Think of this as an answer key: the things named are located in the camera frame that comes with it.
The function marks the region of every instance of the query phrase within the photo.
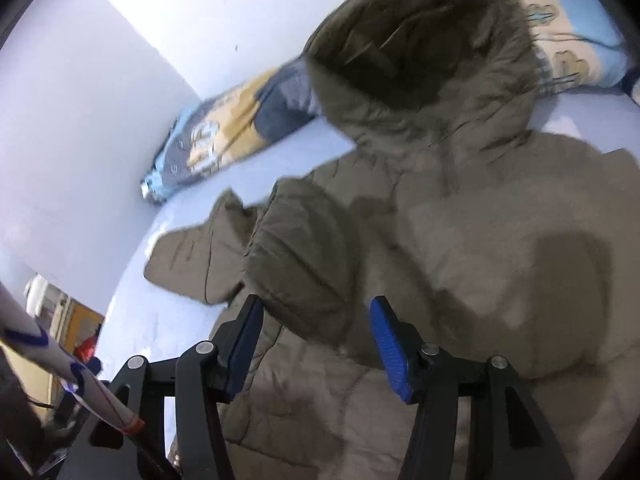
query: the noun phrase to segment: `white bed sheet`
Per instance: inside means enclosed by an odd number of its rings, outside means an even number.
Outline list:
[[[640,107],[614,91],[569,91],[541,100],[530,126],[589,142],[601,152],[627,148],[640,160]],[[302,176],[353,148],[325,120],[316,120],[282,142],[169,200],[140,242],[109,306],[97,356],[102,378],[113,379],[133,355],[150,362],[177,357],[206,339],[222,305],[207,306],[147,282],[143,269],[155,241],[169,230],[199,224],[220,193],[231,187],[244,203],[265,198],[285,175]],[[165,406],[165,440],[175,435],[175,405]]]

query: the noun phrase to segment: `metal pivot bolt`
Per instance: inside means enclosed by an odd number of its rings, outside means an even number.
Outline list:
[[[507,366],[509,366],[509,362],[507,361],[507,358],[502,357],[501,355],[494,355],[491,358],[491,364],[493,365],[494,368],[498,368],[500,370],[503,370]]]
[[[145,359],[140,355],[134,355],[127,361],[127,366],[132,370],[137,370],[145,363]]]
[[[213,350],[213,348],[214,345],[211,341],[200,341],[196,345],[196,352],[198,354],[208,354]]]
[[[440,352],[440,347],[436,345],[436,343],[425,343],[420,348],[420,353],[422,355],[428,355],[428,356],[438,355],[439,352]]]

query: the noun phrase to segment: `jacket hood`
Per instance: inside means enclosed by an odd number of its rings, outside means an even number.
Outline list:
[[[308,40],[322,111],[357,143],[456,158],[523,134],[536,61],[517,0],[347,0]]]

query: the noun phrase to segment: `blue gripper pad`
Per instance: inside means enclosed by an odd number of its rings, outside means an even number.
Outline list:
[[[386,376],[391,384],[391,389],[404,402],[409,402],[413,393],[409,385],[409,361],[402,350],[398,335],[394,329],[394,324],[398,323],[398,318],[384,296],[377,296],[371,301],[369,319],[373,337],[376,339],[378,352],[385,365]]]

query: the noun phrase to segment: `red object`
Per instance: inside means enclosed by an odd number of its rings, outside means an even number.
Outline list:
[[[82,341],[74,350],[74,357],[78,358],[80,362],[86,364],[95,354],[95,345],[98,343],[97,334]]]

